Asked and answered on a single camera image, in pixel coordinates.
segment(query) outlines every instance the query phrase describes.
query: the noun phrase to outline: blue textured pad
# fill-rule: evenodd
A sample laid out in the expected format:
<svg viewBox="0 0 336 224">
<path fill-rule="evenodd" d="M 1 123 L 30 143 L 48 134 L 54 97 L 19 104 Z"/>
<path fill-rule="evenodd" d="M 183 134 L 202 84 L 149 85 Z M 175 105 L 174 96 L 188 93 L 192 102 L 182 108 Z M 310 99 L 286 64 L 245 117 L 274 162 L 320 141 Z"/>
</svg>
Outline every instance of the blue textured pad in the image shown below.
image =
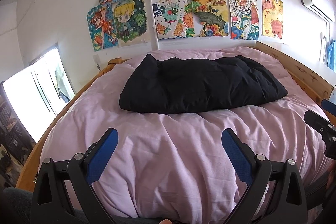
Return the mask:
<svg viewBox="0 0 336 224">
<path fill-rule="evenodd" d="M 330 114 L 336 116 L 336 105 L 333 104 L 332 102 L 330 102 L 330 101 L 324 99 L 324 100 L 322 100 L 322 102 L 321 102 L 321 107 L 322 107 L 324 110 L 328 111 Z"/>
<path fill-rule="evenodd" d="M 118 132 L 114 129 L 88 164 L 86 181 L 89 185 L 100 179 L 100 176 L 117 147 L 117 144 Z"/>
<path fill-rule="evenodd" d="M 222 134 L 222 145 L 239 179 L 250 186 L 253 182 L 252 166 L 227 129 Z"/>
</svg>

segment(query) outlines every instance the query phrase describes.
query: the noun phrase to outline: wall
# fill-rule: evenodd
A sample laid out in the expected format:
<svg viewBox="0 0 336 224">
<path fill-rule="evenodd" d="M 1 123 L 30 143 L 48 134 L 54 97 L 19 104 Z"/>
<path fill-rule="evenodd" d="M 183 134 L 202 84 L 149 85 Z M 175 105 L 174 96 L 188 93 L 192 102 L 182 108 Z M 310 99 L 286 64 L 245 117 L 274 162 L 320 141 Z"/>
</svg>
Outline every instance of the wall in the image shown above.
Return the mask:
<svg viewBox="0 0 336 224">
<path fill-rule="evenodd" d="M 320 32 L 326 24 L 317 15 L 301 4 L 301 0 L 284 1 L 283 40 L 305 54 L 317 58 L 320 52 Z M 336 0 L 330 0 L 336 10 Z M 58 42 L 61 59 L 76 91 L 79 91 L 94 75 L 97 68 L 93 60 L 94 53 L 88 32 L 87 12 L 98 5 L 98 0 L 18 0 L 17 22 L 18 40 L 25 65 L 39 56 L 47 48 Z M 261 0 L 258 3 L 261 20 Z M 148 26 L 153 26 L 152 16 L 147 15 Z M 98 52 L 100 65 L 104 67 L 108 60 L 115 57 L 130 58 L 156 49 L 155 32 L 151 32 L 149 43 L 110 48 Z M 160 49 L 176 48 L 224 48 L 236 45 L 248 45 L 253 42 L 233 41 L 225 38 L 188 38 L 164 41 Z"/>
<path fill-rule="evenodd" d="M 16 2 L 0 6 L 0 82 L 24 69 L 16 31 Z"/>
</svg>

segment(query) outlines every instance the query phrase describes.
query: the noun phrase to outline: silver bolt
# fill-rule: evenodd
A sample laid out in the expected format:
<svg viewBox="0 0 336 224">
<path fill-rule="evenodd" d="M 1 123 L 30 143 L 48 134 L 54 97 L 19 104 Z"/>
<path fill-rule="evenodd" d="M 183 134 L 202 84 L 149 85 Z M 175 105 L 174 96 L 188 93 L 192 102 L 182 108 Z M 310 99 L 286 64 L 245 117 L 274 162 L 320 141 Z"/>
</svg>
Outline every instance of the silver bolt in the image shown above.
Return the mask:
<svg viewBox="0 0 336 224">
<path fill-rule="evenodd" d="M 289 163 L 290 165 L 295 165 L 295 160 L 289 159 L 289 160 L 288 160 L 288 163 Z"/>
<path fill-rule="evenodd" d="M 48 164 L 50 161 L 51 161 L 51 158 L 45 158 L 45 159 L 43 160 L 43 163 L 44 163 L 44 164 Z"/>
<path fill-rule="evenodd" d="M 257 159 L 263 161 L 266 159 L 266 157 L 263 154 L 258 154 Z"/>
<path fill-rule="evenodd" d="M 82 153 L 78 153 L 75 155 L 75 160 L 81 160 L 83 158 L 83 154 Z"/>
</svg>

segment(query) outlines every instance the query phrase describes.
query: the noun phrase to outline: white air conditioner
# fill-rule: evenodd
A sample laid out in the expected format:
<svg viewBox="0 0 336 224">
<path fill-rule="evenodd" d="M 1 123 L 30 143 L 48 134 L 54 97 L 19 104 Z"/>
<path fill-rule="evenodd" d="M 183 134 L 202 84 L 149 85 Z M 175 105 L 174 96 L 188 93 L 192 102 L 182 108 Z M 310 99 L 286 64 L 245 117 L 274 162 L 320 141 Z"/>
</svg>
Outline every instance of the white air conditioner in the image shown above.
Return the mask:
<svg viewBox="0 0 336 224">
<path fill-rule="evenodd" d="M 334 22 L 334 9 L 327 0 L 302 0 L 302 4 L 327 22 Z"/>
</svg>

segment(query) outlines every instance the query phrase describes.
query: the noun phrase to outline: pink blanket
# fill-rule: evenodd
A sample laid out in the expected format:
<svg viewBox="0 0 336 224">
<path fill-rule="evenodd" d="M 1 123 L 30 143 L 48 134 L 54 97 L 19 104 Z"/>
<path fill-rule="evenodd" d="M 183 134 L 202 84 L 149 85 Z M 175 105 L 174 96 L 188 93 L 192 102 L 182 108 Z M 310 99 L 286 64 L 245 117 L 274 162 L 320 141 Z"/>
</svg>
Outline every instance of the pink blanket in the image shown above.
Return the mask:
<svg viewBox="0 0 336 224">
<path fill-rule="evenodd" d="M 157 60 L 243 55 L 264 65 L 289 94 L 262 106 L 198 114 L 128 112 L 119 108 L 120 93 L 144 55 L 116 65 L 58 121 L 41 155 L 41 160 L 68 160 L 85 152 L 109 127 L 117 129 L 118 146 L 93 185 L 111 214 L 222 223 L 246 189 L 221 145 L 226 128 L 232 128 L 254 153 L 263 153 L 270 160 L 296 160 L 305 186 L 327 170 L 330 160 L 324 156 L 322 138 L 303 120 L 308 109 L 323 117 L 325 114 L 278 60 L 247 47 L 151 54 Z M 76 203 L 69 185 L 68 190 Z"/>
</svg>

